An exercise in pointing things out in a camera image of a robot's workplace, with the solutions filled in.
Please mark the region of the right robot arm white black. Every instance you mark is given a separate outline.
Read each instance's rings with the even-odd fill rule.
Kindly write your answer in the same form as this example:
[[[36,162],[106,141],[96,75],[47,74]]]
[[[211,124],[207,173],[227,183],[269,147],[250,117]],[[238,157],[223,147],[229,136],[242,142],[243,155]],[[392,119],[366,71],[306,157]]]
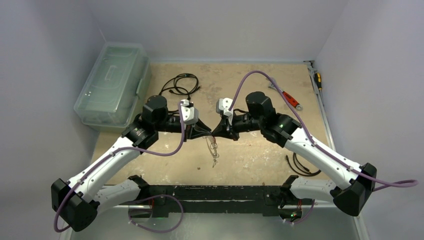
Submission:
[[[332,202],[345,214],[357,217],[375,189],[370,178],[376,177],[377,168],[349,160],[317,138],[308,138],[301,124],[287,114],[277,113],[263,92],[252,92],[245,101],[248,112],[243,115],[236,115],[230,109],[231,98],[217,101],[216,112],[221,120],[212,135],[236,141],[240,133],[260,131],[267,141],[301,156],[329,177],[329,180],[307,180],[291,176],[280,191],[284,202],[292,204],[298,199]]]

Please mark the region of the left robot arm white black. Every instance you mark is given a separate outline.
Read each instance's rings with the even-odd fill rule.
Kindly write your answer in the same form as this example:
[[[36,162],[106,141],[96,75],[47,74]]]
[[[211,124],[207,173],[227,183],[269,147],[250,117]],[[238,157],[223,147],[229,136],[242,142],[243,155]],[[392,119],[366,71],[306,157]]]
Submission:
[[[155,152],[149,149],[158,141],[160,132],[180,135],[175,150]],[[58,178],[51,185],[54,231],[61,233],[71,228],[79,232],[88,227],[103,209],[130,201],[138,205],[146,203],[148,189],[133,179],[107,189],[103,186],[119,170],[143,154],[170,157],[177,154],[187,140],[210,136],[211,133],[190,100],[180,100],[176,112],[170,113],[164,96],[149,97],[141,113],[108,151],[67,181]]]

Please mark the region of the clear plastic storage box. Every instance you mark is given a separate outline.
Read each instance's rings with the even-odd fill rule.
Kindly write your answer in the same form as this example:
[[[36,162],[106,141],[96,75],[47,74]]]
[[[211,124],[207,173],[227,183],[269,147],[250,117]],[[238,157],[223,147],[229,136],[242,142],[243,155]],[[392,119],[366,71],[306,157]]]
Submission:
[[[73,109],[84,125],[121,133],[142,111],[151,77],[150,59],[140,43],[107,42]]]

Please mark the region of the yellow black screwdriver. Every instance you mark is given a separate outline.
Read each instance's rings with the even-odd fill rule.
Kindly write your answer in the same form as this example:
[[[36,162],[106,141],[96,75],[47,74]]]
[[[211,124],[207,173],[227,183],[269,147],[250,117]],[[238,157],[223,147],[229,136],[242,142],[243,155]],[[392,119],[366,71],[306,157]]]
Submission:
[[[322,79],[321,79],[321,75],[319,72],[315,72],[313,75],[313,79],[314,82],[316,84],[317,89],[321,92],[323,87],[322,87]]]

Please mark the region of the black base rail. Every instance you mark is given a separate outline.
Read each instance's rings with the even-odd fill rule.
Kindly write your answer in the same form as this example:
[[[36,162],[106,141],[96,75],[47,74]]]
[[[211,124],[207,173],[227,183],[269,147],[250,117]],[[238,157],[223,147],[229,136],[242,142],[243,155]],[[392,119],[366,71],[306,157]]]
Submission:
[[[310,205],[311,199],[294,197],[279,185],[146,185],[131,201],[150,205],[154,218],[170,213],[287,215],[284,207]]]

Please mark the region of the aluminium frame rail right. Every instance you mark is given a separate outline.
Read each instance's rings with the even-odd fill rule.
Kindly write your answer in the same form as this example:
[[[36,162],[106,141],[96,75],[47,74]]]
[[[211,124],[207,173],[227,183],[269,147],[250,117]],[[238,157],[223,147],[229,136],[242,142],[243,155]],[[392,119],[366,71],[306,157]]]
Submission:
[[[335,143],[334,143],[334,139],[333,139],[333,136],[332,136],[332,132],[331,132],[331,129],[330,129],[330,125],[329,125],[329,122],[328,122],[328,118],[327,118],[327,114],[326,114],[325,106],[324,106],[324,101],[323,101],[323,93],[322,93],[323,89],[322,89],[322,91],[319,91],[317,86],[316,86],[316,83],[314,81],[314,74],[316,72],[318,72],[318,70],[314,67],[314,61],[313,60],[312,61],[304,61],[303,63],[306,65],[306,67],[308,69],[312,88],[313,88],[314,94],[315,94],[317,102],[318,102],[318,106],[319,106],[320,113],[321,113],[322,120],[323,120],[324,127],[325,127],[328,146],[332,150],[335,151],[336,146],[335,146]]]

